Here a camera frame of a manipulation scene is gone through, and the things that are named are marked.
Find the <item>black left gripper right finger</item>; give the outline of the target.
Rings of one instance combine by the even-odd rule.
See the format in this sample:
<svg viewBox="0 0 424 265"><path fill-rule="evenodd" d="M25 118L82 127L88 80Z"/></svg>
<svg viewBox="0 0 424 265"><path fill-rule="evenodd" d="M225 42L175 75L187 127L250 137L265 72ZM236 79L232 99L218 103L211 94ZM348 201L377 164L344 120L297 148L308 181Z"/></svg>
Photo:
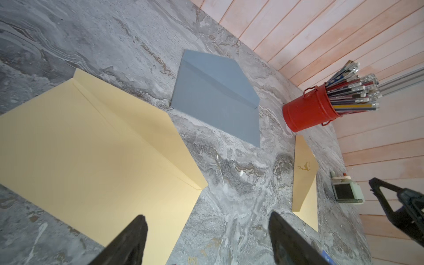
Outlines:
<svg viewBox="0 0 424 265"><path fill-rule="evenodd" d="M277 212L272 212L268 232L277 265L334 265L335 262L314 242L307 242Z"/></svg>

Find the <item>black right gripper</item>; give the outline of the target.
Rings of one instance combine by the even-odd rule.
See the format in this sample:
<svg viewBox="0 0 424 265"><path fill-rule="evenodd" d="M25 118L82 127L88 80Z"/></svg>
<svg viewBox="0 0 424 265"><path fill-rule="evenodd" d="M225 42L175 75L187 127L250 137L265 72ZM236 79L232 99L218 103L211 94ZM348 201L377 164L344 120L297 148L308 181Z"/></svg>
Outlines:
<svg viewBox="0 0 424 265"><path fill-rule="evenodd" d="M373 194L377 197L388 220L409 238L424 246L424 195L408 188L400 188L391 183L372 178L369 185ZM401 206L396 210L381 191L386 188L395 192Z"/></svg>

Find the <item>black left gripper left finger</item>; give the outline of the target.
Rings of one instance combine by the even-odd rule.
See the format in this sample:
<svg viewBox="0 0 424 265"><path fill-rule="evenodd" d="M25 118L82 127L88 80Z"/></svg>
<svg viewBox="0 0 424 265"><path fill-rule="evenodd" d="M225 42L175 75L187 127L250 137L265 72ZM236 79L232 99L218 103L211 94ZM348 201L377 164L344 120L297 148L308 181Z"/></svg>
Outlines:
<svg viewBox="0 0 424 265"><path fill-rule="evenodd" d="M138 215L89 265L141 265L148 225Z"/></svg>

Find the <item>yellow envelope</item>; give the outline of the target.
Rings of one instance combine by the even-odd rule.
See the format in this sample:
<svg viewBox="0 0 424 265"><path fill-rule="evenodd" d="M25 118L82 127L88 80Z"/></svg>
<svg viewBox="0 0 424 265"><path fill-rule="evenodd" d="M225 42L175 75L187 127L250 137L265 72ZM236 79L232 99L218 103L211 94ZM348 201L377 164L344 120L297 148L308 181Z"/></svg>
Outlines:
<svg viewBox="0 0 424 265"><path fill-rule="evenodd" d="M295 138L292 212L319 231L316 175L319 164L302 135Z"/></svg>
<svg viewBox="0 0 424 265"><path fill-rule="evenodd" d="M103 246L145 216L146 265L208 185L165 111L80 69L1 116L1 184Z"/></svg>

